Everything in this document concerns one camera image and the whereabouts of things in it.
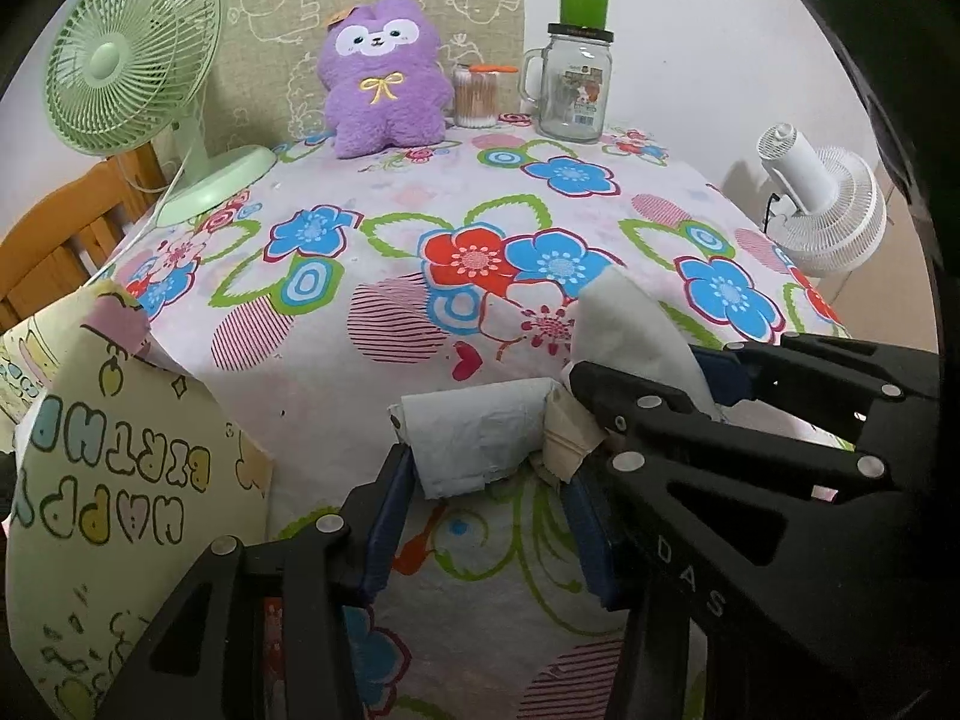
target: fan base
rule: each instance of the fan base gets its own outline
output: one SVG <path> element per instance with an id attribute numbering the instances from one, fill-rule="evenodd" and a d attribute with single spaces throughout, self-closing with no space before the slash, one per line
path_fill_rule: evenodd
<path id="1" fill-rule="evenodd" d="M 184 189 L 167 193 L 157 214 L 157 227 L 170 227 L 216 208 L 253 184 L 277 162 L 265 146 L 240 146 L 210 160 L 210 172 Z"/>

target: stuffed animal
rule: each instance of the stuffed animal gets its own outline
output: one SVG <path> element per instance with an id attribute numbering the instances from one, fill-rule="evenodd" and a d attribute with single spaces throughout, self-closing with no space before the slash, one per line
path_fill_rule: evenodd
<path id="1" fill-rule="evenodd" d="M 360 5 L 333 25 L 317 74 L 341 159 L 443 141 L 453 87 L 437 65 L 440 35 L 413 0 Z"/>

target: blue gripper pad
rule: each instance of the blue gripper pad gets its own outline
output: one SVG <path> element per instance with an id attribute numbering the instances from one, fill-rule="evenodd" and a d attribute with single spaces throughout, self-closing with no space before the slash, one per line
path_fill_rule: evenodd
<path id="1" fill-rule="evenodd" d="M 601 497 L 590 494 L 587 474 L 582 467 L 574 474 L 570 484 L 560 487 L 560 502 L 570 532 L 577 542 L 587 590 L 600 599 L 600 604 L 606 610 L 623 608 L 620 605 L 623 590 L 614 570 L 613 548 L 601 524 L 602 518 L 608 519 L 608 513 L 597 512 L 597 506 L 601 509 L 606 507 L 602 505 Z"/>
<path id="2" fill-rule="evenodd" d="M 373 603 L 373 599 L 390 580 L 394 555 L 400 544 L 403 524 L 407 519 L 407 509 L 410 508 L 410 499 L 415 485 L 413 451 L 409 446 L 404 446 L 397 470 L 390 480 L 390 488 L 387 490 L 383 506 L 367 540 L 367 559 L 360 590 L 368 598 L 368 603 Z"/>
<path id="3" fill-rule="evenodd" d="M 722 406 L 733 406 L 741 400 L 754 399 L 754 384 L 745 365 L 733 352 L 690 346 L 693 356 L 707 379 L 713 400 Z"/>

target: white power cord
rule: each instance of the white power cord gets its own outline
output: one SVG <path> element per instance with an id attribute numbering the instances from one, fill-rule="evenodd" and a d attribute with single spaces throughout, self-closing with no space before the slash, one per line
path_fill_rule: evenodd
<path id="1" fill-rule="evenodd" d="M 171 191 L 173 191 L 174 187 L 176 186 L 176 182 L 178 182 L 181 179 L 181 175 L 184 174 L 184 168 L 186 167 L 187 161 L 190 159 L 190 154 L 193 153 L 193 149 L 195 148 L 195 146 L 197 146 L 197 142 L 203 141 L 203 137 L 205 136 L 206 127 L 203 124 L 203 105 L 205 103 L 206 103 L 206 85 L 203 86 L 203 92 L 200 93 L 200 100 L 198 101 L 198 103 L 196 103 L 197 105 L 196 116 L 200 117 L 200 126 L 198 127 L 197 135 L 194 137 L 193 141 L 190 143 L 190 148 L 186 149 L 186 154 L 184 154 L 184 160 L 181 162 L 181 165 L 179 166 L 179 170 L 176 171 L 176 174 L 174 175 L 173 180 L 169 184 L 167 184 L 167 186 L 158 190 L 143 189 L 141 187 L 138 187 L 136 184 L 133 183 L 133 181 L 131 181 L 127 177 L 127 174 L 126 172 L 124 172 L 124 169 L 123 169 L 123 163 L 118 161 L 118 164 L 120 165 L 121 175 L 123 175 L 123 177 L 126 179 L 126 182 L 130 184 L 133 187 L 133 189 L 137 189 L 138 191 L 148 191 L 149 193 L 154 193 L 154 194 L 159 193 L 160 191 L 163 191 L 164 194 L 154 204 L 154 213 L 150 214 L 150 218 L 147 220 L 147 223 L 143 225 L 141 230 L 136 235 L 134 235 L 131 238 L 131 240 L 129 240 L 121 250 L 110 255 L 109 259 L 107 259 L 107 261 L 100 267 L 99 271 L 97 271 L 96 274 L 93 274 L 93 276 L 90 276 L 90 279 L 88 279 L 88 282 L 86 282 L 84 286 L 90 285 L 94 281 L 96 281 L 98 278 L 100 278 L 105 272 L 107 272 L 107 270 L 111 265 L 113 265 L 128 251 L 130 251 L 135 244 L 140 242 L 143 239 L 143 237 L 147 235 L 147 233 L 157 229 L 155 227 L 155 221 L 157 220 L 157 216 L 160 214 L 160 211 L 163 210 L 163 206 L 166 204 L 168 194 L 170 194 Z"/>

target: tiled floor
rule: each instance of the tiled floor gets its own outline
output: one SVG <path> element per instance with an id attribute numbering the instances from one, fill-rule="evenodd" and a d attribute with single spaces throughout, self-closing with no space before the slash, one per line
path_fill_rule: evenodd
<path id="1" fill-rule="evenodd" d="M 874 255 L 851 274 L 819 285 L 853 338 L 937 351 L 937 332 L 923 250 L 906 200 L 883 170 L 887 229 Z"/>

